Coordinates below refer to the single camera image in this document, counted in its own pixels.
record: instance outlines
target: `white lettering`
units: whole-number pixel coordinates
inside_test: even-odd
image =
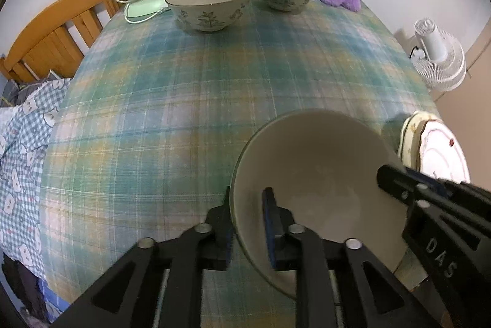
[[[436,248],[436,238],[433,237],[430,239],[430,242],[428,242],[428,245],[426,245],[426,251],[428,253],[431,253],[435,250],[435,248]]]
[[[445,271],[445,276],[447,278],[450,278],[451,276],[454,275],[454,271],[457,269],[457,263],[454,263],[454,262],[451,262],[449,265],[448,265],[448,268],[447,268],[447,271]]]
[[[439,256],[435,259],[435,261],[438,262],[439,266],[441,267],[441,265],[443,264],[443,260],[445,259],[445,255],[447,254],[447,251],[444,250],[443,252],[441,252],[439,254]]]

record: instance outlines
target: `table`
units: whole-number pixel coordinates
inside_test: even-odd
[[[82,62],[53,129],[41,194],[50,288],[72,302],[139,238],[177,237],[218,205],[247,140],[277,115],[326,108],[394,148],[404,119],[436,112],[403,50],[366,6],[312,0],[284,13],[251,0],[216,33],[171,13],[121,14]],[[235,243],[227,272],[206,272],[203,326],[293,326],[294,302]]]

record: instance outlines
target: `fan base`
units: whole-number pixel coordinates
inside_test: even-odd
[[[159,10],[168,8],[165,0],[130,0],[128,5],[128,17],[137,18],[151,15]]]

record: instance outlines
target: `white fan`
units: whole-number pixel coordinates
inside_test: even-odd
[[[430,90],[450,91],[461,85],[467,72],[466,57],[460,42],[438,30],[433,20],[424,18],[414,25],[424,57],[412,57],[412,63]]]

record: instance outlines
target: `wooden headboard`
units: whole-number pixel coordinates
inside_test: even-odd
[[[90,48],[102,30],[93,10],[99,3],[110,17],[122,5],[113,0],[58,0],[40,12],[19,34],[7,57],[0,59],[2,74],[18,83],[45,78],[50,70],[73,77],[83,54],[65,23],[72,21]]]

